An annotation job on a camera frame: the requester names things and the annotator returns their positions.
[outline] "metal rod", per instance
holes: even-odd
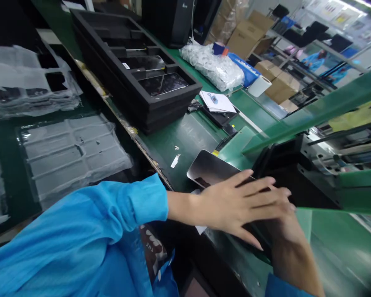
[[[325,138],[310,142],[310,143],[308,143],[308,145],[312,146],[312,145],[318,144],[320,142],[332,140],[332,139],[339,138],[339,137],[345,137],[345,136],[354,134],[356,132],[363,131],[363,130],[365,130],[367,128],[370,128],[370,127],[371,127],[371,123],[368,123],[368,124],[358,126],[358,127],[355,127],[355,128],[349,129],[349,130],[334,132],[334,133],[331,133],[329,136],[327,136]]]

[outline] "sticker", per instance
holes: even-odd
[[[181,155],[178,154],[176,157],[174,157],[174,160],[172,162],[172,165],[170,165],[170,167],[174,168],[178,162],[178,158],[180,157]]]

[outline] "smartphone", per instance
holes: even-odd
[[[165,62],[161,56],[124,57],[119,60],[127,69],[144,68],[148,71],[165,69]]]
[[[188,83],[177,73],[146,78],[139,80],[139,83],[151,97],[166,94],[188,86]]]

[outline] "black box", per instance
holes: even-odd
[[[113,95],[113,101],[142,131],[151,133],[185,114],[202,88],[138,24],[126,16],[72,10],[75,35],[85,63]],[[121,58],[160,56],[164,67],[157,70],[128,69]],[[151,96],[141,85],[146,78],[180,76],[177,90]]]

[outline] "paper document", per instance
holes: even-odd
[[[223,94],[200,91],[199,95],[212,112],[236,112],[231,101]]]
[[[80,10],[85,10],[84,6],[82,6],[82,5],[79,4],[79,3],[73,3],[73,2],[65,1],[65,0],[63,0],[62,2],[63,2],[63,4],[66,5],[66,7],[69,8],[69,9],[80,9]]]

